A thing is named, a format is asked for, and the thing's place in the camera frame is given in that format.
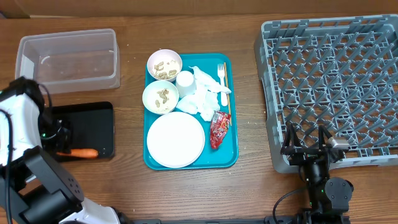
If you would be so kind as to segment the white paper cup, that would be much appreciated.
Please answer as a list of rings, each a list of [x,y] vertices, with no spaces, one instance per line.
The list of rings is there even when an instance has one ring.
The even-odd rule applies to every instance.
[[[187,95],[193,95],[196,91],[196,83],[193,73],[189,71],[181,71],[176,77],[175,86],[177,87],[180,98]]]

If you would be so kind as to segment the white round plate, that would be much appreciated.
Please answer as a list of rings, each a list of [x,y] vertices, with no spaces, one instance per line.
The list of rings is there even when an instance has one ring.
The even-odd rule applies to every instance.
[[[205,132],[192,115],[171,112],[152,123],[146,143],[150,156],[158,164],[179,169],[199,158],[205,146]]]

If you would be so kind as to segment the grey dishwasher rack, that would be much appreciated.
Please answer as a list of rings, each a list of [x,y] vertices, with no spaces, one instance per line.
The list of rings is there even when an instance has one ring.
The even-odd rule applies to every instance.
[[[254,43],[274,169],[287,125],[301,145],[319,126],[348,141],[332,168],[397,164],[397,16],[268,21]]]

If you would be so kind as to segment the pink bowl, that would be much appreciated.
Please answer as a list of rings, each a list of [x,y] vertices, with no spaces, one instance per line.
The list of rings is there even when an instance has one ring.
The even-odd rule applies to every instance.
[[[180,66],[180,70],[177,73],[177,75],[178,75],[182,71],[182,65],[183,65],[182,58],[178,53],[174,52],[173,50],[169,50],[169,49],[160,49],[160,50],[154,52],[149,57],[149,59],[147,61],[147,71],[156,80],[162,80],[162,79],[158,79],[154,76],[154,74],[152,72],[154,65],[157,65],[160,62],[169,62],[171,60],[176,61]],[[174,82],[176,80],[177,75],[175,77],[165,80],[165,81]]]

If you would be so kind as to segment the wooden chopstick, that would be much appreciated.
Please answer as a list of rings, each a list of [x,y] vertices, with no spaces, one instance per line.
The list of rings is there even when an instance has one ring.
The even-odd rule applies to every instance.
[[[223,68],[224,68],[225,85],[226,85],[227,88],[229,88],[229,84],[228,84],[228,72],[227,72],[227,64],[226,64],[226,62],[223,63]],[[229,115],[230,115],[229,124],[230,124],[230,126],[232,126],[232,125],[233,125],[233,122],[232,122],[232,112],[231,112],[231,103],[230,103],[230,96],[229,96],[229,93],[227,93],[226,96],[227,96],[227,102],[228,102],[228,111],[229,111]]]

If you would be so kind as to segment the peanuts in pink bowl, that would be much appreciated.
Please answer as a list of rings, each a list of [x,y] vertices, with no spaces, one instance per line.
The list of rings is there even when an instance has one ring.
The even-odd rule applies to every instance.
[[[179,70],[179,64],[176,61],[171,60],[169,62],[160,62],[157,65],[154,65],[152,72],[156,78],[168,80],[175,77]]]

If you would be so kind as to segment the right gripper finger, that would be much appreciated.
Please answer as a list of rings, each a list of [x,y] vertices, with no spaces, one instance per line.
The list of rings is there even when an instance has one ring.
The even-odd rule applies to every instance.
[[[318,127],[318,146],[319,149],[324,149],[327,146],[327,142],[332,138],[332,134],[327,130],[324,125]]]
[[[293,124],[287,123],[287,131],[281,147],[281,152],[300,152],[301,150],[302,145]]]

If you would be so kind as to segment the red snack wrapper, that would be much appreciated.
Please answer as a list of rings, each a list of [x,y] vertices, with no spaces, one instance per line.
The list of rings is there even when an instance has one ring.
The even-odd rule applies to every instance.
[[[210,124],[210,144],[212,149],[218,149],[226,136],[231,115],[222,111],[215,111]]]

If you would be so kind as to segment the clear plastic bin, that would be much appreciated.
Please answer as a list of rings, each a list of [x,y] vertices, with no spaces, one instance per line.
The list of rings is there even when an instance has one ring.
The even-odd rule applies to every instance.
[[[120,55],[112,29],[29,35],[17,51],[15,78],[44,84],[51,94],[120,87]]]

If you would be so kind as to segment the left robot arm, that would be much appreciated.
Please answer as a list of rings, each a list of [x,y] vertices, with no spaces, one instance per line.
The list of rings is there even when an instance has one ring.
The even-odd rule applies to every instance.
[[[1,207],[9,223],[130,223],[84,196],[54,154],[71,152],[69,120],[53,116],[40,83],[19,77],[1,90]]]

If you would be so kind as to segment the orange carrot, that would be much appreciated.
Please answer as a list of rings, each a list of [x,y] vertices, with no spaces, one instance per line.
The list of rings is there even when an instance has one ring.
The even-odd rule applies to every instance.
[[[95,159],[98,157],[99,153],[96,149],[71,149],[69,152],[57,152],[56,155],[81,159]]]

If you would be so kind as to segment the white plastic fork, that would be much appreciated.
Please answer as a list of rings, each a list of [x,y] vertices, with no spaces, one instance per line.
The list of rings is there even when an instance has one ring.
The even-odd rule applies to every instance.
[[[224,65],[222,63],[218,64],[218,77],[220,79],[220,85],[225,87],[225,82],[224,82],[225,70],[224,70]],[[227,94],[221,91],[220,97],[221,97],[221,105],[227,106],[228,105]]]

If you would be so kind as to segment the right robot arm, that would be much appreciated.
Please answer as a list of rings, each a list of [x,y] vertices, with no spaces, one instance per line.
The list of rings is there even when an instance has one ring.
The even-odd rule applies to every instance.
[[[290,223],[349,223],[344,216],[349,210],[353,184],[340,177],[331,177],[330,164],[342,159],[349,151],[344,138],[335,138],[324,125],[318,127],[318,142],[310,147],[301,145],[293,124],[287,125],[287,133],[280,153],[288,157],[291,166],[298,167],[298,174],[305,186],[283,195],[275,203],[272,216],[276,223],[276,208],[283,199],[306,190],[310,207],[303,208]]]

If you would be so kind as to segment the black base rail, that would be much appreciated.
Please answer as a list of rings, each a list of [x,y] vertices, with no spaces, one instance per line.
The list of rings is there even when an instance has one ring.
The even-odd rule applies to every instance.
[[[243,219],[209,219],[209,220],[160,220],[160,219],[130,219],[120,217],[124,224],[298,224],[302,221],[296,216],[278,216],[278,222],[273,216],[265,218],[243,218]]]

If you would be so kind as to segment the white bowl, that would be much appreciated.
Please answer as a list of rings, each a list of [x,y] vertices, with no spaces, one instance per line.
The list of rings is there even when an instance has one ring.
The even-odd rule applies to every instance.
[[[164,88],[169,90],[169,101],[166,103],[166,106],[161,106],[157,108],[155,105],[156,93],[159,90],[163,90]],[[145,87],[144,92],[142,94],[142,102],[147,110],[152,113],[163,115],[173,111],[179,101],[179,93],[177,87],[165,80],[157,80],[150,83],[147,87]]]

